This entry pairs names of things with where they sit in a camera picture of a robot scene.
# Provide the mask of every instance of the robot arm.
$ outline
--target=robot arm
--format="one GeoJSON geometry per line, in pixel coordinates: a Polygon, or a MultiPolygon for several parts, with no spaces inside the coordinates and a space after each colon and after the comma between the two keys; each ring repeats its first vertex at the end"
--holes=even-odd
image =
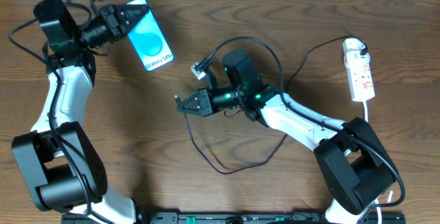
{"type": "Polygon", "coordinates": [[[54,141],[48,117],[55,98],[51,125],[84,179],[91,201],[88,217],[99,223],[132,224],[138,220],[133,200],[107,185],[104,164],[82,125],[96,73],[91,48],[124,38],[148,10],[146,5],[106,5],[96,10],[94,19],[77,25],[61,0],[44,0],[35,7],[36,19],[54,52],[46,58],[49,93],[31,132],[14,138],[12,152],[38,209],[83,214],[87,208],[85,191],[72,165],[45,165],[64,155],[54,141]],[[55,96],[58,84],[60,91],[55,96]]]}
{"type": "Polygon", "coordinates": [[[205,117],[240,107],[251,121],[280,130],[304,144],[314,152],[327,187],[335,198],[326,213],[329,221],[356,223],[368,206],[396,181],[381,159],[350,138],[367,141],[366,146],[379,151],[397,172],[367,122],[358,117],[350,122],[334,120],[300,105],[287,93],[264,84],[243,51],[230,52],[222,63],[230,85],[218,87],[215,76],[207,68],[210,63],[202,61],[192,70],[196,76],[207,76],[210,86],[194,92],[177,105],[177,110],[205,117]],[[359,150],[362,155],[350,164],[345,156],[359,150]]]}

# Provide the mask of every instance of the white power strip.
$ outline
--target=white power strip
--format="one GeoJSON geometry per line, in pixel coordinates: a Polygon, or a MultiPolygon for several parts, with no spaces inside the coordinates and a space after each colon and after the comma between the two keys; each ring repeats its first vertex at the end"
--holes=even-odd
{"type": "Polygon", "coordinates": [[[357,38],[348,38],[343,44],[344,64],[349,76],[351,99],[366,102],[375,96],[371,78],[370,54],[361,55],[365,45],[357,38]]]}

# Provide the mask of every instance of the wood grain surface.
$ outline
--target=wood grain surface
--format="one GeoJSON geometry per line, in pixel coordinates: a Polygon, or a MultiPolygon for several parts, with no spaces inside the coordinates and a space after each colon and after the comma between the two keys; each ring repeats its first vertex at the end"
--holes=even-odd
{"type": "MultiPolygon", "coordinates": [[[[39,212],[11,153],[14,136],[28,133],[43,108],[45,68],[8,40],[33,19],[41,0],[0,0],[0,222],[57,223],[39,212]]],[[[130,0],[106,0],[123,3],[130,0]]],[[[147,73],[127,39],[97,57],[96,86],[87,101],[84,130],[107,169],[109,183],[148,210],[182,212],[325,210],[332,197],[310,150],[287,139],[268,165],[223,176],[199,156],[173,96],[198,82],[189,67],[233,36],[255,36],[278,54],[285,80],[314,45],[353,33],[368,43],[376,98],[371,125],[399,169],[407,190],[408,223],[440,223],[440,0],[148,0],[175,61],[147,73]]],[[[78,21],[85,14],[72,10],[78,21]]],[[[16,39],[41,53],[38,25],[16,39]]],[[[266,82],[279,84],[276,63],[249,41],[226,46],[214,59],[246,49],[266,82]]],[[[315,51],[291,91],[300,103],[330,117],[363,115],[351,101],[341,43],[315,51]]],[[[191,117],[196,142],[227,167],[262,161],[283,136],[244,115],[191,117]]],[[[399,196],[397,185],[394,200],[399,196]]]]}

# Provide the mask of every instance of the smartphone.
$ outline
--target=smartphone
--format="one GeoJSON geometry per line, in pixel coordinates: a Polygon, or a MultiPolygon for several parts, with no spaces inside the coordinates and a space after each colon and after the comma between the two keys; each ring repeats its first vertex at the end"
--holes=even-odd
{"type": "MultiPolygon", "coordinates": [[[[146,0],[133,0],[127,4],[148,5],[146,0]]],[[[129,32],[128,37],[147,71],[153,71],[174,60],[174,55],[149,7],[142,20],[129,32]]]]}

